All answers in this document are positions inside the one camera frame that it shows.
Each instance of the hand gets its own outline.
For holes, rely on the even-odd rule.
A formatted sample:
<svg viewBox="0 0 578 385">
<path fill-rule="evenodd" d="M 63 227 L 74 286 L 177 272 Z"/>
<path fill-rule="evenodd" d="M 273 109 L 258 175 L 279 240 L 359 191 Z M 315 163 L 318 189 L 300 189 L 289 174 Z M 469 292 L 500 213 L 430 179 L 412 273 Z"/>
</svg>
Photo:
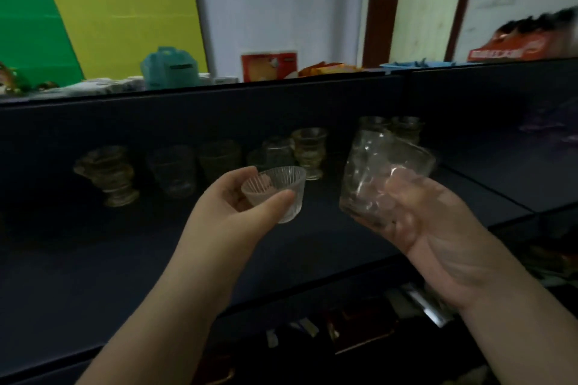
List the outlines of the hand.
<svg viewBox="0 0 578 385">
<path fill-rule="evenodd" d="M 219 311 L 227 307 L 256 244 L 275 227 L 295 198 L 294 192 L 284 190 L 253 207 L 241 185 L 256 174 L 252 166 L 228 172 L 203 193 L 169 264 L 177 271 L 190 272 L 197 281 L 202 279 L 204 289 L 217 297 Z"/>
<path fill-rule="evenodd" d="M 514 257 L 503 243 L 443 185 L 398 168 L 385 189 L 397 203 L 395 221 L 377 233 L 399 248 L 448 303 L 466 308 L 512 266 Z"/>
</svg>

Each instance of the person's right hand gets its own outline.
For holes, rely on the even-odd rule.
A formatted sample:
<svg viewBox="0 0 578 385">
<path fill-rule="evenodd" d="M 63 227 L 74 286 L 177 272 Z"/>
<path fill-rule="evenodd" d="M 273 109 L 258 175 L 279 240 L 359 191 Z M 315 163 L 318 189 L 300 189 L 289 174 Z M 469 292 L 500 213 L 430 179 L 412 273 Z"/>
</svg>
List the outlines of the person's right hand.
<svg viewBox="0 0 578 385">
<path fill-rule="evenodd" d="M 516 266 L 503 243 L 443 185 L 398 168 L 385 189 L 397 202 L 395 222 L 377 233 L 399 248 L 456 308 L 469 306 Z"/>
</svg>

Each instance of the yellow board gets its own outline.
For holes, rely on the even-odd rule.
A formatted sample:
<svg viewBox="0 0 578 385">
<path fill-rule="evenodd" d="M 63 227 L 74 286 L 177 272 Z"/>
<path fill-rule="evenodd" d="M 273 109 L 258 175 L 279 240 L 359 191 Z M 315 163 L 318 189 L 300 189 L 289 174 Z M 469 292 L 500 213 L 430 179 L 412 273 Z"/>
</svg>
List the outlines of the yellow board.
<svg viewBox="0 0 578 385">
<path fill-rule="evenodd" d="M 54 0 L 84 76 L 123 79 L 159 46 L 190 53 L 206 72 L 196 0 Z"/>
</svg>

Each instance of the forearm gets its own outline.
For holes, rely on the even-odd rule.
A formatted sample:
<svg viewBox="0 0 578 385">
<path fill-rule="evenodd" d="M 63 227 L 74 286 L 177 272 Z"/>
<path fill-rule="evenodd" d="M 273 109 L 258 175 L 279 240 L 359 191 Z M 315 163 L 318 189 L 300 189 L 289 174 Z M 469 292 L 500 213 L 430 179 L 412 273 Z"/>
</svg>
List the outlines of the forearm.
<svg viewBox="0 0 578 385">
<path fill-rule="evenodd" d="M 169 265 L 78 384 L 190 383 L 218 311 L 207 285 Z"/>
<path fill-rule="evenodd" d="M 578 320 L 512 259 L 464 322 L 503 385 L 576 383 Z"/>
</svg>

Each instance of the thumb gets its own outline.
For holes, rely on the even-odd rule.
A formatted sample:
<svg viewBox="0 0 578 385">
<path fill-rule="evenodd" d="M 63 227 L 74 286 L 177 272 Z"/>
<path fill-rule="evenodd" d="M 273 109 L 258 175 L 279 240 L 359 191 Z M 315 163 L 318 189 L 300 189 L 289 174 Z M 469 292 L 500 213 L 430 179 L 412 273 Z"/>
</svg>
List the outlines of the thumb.
<svg viewBox="0 0 578 385">
<path fill-rule="evenodd" d="M 261 239 L 287 213 L 294 200 L 295 192 L 284 190 L 242 212 L 243 221 L 246 223 L 244 228 L 251 236 Z"/>
<path fill-rule="evenodd" d="M 441 184 L 415 172 L 397 168 L 387 179 L 386 192 L 401 206 L 423 220 L 434 220 L 443 213 L 438 197 L 444 191 Z"/>
</svg>

